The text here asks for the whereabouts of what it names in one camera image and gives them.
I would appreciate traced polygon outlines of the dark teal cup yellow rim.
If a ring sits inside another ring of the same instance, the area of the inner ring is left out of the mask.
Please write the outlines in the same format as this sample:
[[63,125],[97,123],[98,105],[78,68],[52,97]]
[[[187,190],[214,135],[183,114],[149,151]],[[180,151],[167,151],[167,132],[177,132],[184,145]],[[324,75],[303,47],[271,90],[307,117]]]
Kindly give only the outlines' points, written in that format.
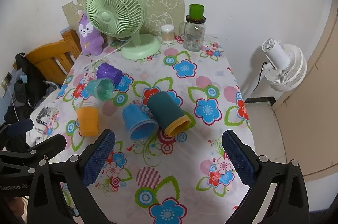
[[174,137],[183,132],[190,124],[188,115],[167,92],[152,95],[148,99],[147,107],[168,137]]

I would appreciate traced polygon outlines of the orange plastic cup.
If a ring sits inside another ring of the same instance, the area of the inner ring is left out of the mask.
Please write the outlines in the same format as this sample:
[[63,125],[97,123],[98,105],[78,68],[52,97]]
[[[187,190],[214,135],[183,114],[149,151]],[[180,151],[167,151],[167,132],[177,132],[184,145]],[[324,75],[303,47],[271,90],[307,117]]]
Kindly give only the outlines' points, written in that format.
[[77,109],[80,135],[83,137],[98,134],[98,109],[95,106],[85,105]]

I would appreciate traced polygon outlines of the teal glitter plastic cup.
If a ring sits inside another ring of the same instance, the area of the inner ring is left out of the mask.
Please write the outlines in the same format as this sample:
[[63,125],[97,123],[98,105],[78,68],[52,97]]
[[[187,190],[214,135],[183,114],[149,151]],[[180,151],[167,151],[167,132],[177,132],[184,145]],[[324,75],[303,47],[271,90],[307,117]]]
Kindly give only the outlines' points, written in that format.
[[100,101],[108,101],[113,98],[114,83],[109,78],[91,80],[87,83],[85,90]]

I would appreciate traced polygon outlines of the blue plastic cup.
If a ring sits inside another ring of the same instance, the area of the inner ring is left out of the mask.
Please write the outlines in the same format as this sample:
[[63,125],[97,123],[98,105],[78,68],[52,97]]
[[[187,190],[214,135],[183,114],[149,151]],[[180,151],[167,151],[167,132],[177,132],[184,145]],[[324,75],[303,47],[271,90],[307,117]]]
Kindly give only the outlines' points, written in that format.
[[156,134],[158,123],[145,114],[137,104],[130,104],[122,111],[122,117],[129,138],[134,141],[146,140]]

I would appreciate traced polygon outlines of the purple plastic cup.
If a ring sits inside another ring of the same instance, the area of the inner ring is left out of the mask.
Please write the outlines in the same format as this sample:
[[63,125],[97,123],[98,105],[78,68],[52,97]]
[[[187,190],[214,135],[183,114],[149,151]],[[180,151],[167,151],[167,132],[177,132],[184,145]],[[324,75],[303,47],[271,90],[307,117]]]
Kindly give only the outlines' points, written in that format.
[[117,69],[106,62],[100,64],[96,72],[97,79],[108,78],[113,82],[114,86],[118,86],[122,76],[123,73],[120,69]]

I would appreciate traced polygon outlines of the white printed t-shirt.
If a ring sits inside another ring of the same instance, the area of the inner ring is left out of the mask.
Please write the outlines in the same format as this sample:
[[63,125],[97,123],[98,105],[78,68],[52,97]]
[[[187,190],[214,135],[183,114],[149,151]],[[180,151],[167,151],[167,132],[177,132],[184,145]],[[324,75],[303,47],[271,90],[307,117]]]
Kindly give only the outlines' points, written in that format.
[[31,113],[30,119],[33,122],[33,128],[26,133],[26,142],[29,147],[52,137],[59,127],[60,105],[57,102],[59,92],[59,90],[52,92]]

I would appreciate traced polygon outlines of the dark clothes pile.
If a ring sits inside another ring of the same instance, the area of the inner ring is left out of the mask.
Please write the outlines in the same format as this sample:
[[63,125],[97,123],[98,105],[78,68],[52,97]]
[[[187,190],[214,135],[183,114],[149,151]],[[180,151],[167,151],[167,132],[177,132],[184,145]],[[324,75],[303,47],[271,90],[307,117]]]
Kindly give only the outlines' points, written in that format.
[[[14,83],[10,95],[10,105],[7,107],[3,117],[4,124],[15,124],[25,119],[30,119],[31,113],[46,98],[48,89],[51,87],[48,81],[29,79],[27,74],[18,70],[20,78]],[[24,152],[29,148],[26,142],[26,133],[9,137],[5,148],[7,151]]]

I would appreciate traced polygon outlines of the wooden chair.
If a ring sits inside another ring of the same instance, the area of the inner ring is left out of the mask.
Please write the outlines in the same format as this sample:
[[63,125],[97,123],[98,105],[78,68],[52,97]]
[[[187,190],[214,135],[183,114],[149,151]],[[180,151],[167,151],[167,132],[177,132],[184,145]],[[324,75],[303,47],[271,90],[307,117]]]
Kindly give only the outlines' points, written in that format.
[[15,56],[13,68],[22,70],[28,78],[62,85],[81,53],[80,39],[73,29],[61,33],[62,39],[28,53]]

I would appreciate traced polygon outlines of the purple plush toy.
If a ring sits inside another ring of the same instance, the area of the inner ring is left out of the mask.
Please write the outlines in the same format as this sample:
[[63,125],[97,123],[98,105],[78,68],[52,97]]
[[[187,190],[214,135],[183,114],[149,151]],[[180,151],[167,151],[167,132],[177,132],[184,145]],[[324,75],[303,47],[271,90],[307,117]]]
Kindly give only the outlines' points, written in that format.
[[85,13],[79,22],[79,38],[82,54],[85,56],[98,56],[102,53],[104,38],[101,33],[93,26]]

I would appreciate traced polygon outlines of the floral tablecloth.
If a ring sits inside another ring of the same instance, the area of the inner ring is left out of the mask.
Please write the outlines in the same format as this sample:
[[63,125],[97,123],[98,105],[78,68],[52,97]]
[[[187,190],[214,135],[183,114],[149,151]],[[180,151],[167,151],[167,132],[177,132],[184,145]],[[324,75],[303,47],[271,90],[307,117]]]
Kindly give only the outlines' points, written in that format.
[[[80,135],[76,108],[95,103],[85,90],[107,62],[122,70],[113,98],[98,102],[100,129],[114,131],[116,144],[96,182],[89,186],[106,217],[114,223],[225,223],[248,187],[242,184],[222,147],[232,129],[253,145],[249,117],[225,49],[206,36],[200,52],[190,52],[176,37],[154,55],[125,59],[120,42],[99,56],[79,56],[57,97],[59,127],[67,146],[53,162],[80,154],[94,137]],[[163,131],[139,142],[129,138],[123,109],[137,104],[148,112],[148,99],[167,92],[190,118],[186,131],[168,137]]]

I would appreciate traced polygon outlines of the white standing fan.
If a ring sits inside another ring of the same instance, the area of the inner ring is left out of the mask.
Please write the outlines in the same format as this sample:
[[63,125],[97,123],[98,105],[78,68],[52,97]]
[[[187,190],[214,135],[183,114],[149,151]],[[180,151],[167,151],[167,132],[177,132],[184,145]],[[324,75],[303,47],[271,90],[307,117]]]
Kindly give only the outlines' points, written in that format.
[[293,44],[282,44],[274,38],[266,40],[261,50],[267,61],[256,78],[242,94],[243,101],[257,89],[263,78],[277,92],[287,92],[298,87],[307,73],[307,61],[301,49]]

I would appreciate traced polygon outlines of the green desk fan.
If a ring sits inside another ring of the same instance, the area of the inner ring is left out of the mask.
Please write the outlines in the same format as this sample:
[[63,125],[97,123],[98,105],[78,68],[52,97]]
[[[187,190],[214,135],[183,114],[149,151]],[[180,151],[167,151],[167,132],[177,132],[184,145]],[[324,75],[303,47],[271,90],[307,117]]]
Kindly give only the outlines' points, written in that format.
[[120,47],[128,60],[152,56],[162,46],[158,37],[140,33],[146,19],[145,0],[85,0],[85,13],[100,32],[128,39]]

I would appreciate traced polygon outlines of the cotton swab container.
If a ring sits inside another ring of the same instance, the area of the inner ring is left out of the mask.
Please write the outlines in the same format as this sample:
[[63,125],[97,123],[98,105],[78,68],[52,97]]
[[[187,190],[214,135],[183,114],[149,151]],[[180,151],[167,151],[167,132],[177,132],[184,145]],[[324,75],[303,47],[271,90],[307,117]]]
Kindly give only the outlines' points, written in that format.
[[175,40],[174,35],[174,25],[172,24],[166,24],[161,26],[161,33],[162,33],[162,42],[164,44],[171,44]]

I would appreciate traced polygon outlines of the glass mason jar mug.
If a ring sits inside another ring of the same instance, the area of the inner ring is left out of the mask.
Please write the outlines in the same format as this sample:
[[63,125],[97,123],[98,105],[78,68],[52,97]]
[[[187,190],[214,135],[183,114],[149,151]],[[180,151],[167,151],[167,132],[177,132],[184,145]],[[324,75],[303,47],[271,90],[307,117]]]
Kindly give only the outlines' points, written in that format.
[[202,50],[205,35],[206,18],[193,19],[186,15],[186,21],[179,25],[179,35],[183,38],[183,46],[192,52]]

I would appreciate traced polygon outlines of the beige patterned mat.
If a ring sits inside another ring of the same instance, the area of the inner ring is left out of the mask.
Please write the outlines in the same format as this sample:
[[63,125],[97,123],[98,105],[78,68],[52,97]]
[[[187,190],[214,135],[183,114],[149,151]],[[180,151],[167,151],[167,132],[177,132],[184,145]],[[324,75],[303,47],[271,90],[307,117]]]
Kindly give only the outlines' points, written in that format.
[[146,18],[141,34],[160,36],[160,27],[172,24],[178,32],[179,24],[185,19],[184,0],[145,0]]

